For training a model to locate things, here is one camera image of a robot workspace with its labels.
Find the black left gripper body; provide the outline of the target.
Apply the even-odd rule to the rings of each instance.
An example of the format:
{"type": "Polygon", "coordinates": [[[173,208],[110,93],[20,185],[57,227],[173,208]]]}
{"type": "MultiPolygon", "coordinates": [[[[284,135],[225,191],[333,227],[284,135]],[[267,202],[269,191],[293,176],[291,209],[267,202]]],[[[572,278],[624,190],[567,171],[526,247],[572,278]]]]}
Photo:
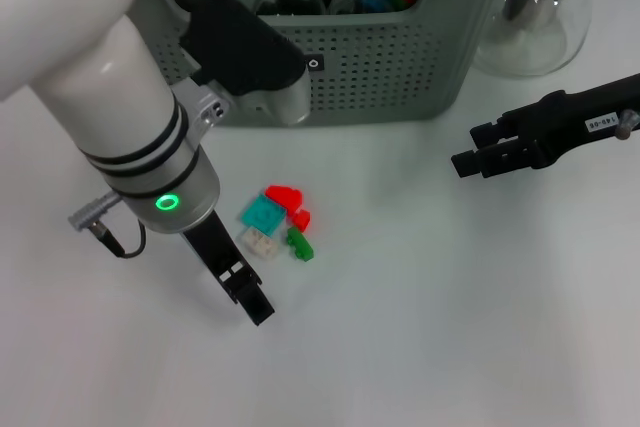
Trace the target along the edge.
{"type": "Polygon", "coordinates": [[[186,230],[183,237],[218,281],[249,281],[253,278],[251,266],[215,211],[186,230]]]}

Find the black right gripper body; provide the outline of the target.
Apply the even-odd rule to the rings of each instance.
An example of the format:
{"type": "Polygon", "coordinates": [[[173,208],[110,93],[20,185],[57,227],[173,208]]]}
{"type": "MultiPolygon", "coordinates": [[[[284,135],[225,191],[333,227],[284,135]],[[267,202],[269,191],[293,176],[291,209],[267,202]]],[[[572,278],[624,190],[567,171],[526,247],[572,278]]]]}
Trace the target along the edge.
{"type": "Polygon", "coordinates": [[[629,139],[639,128],[639,76],[579,93],[555,91],[501,117],[517,124],[519,140],[537,143],[531,168],[543,169],[583,145],[629,139]]]}

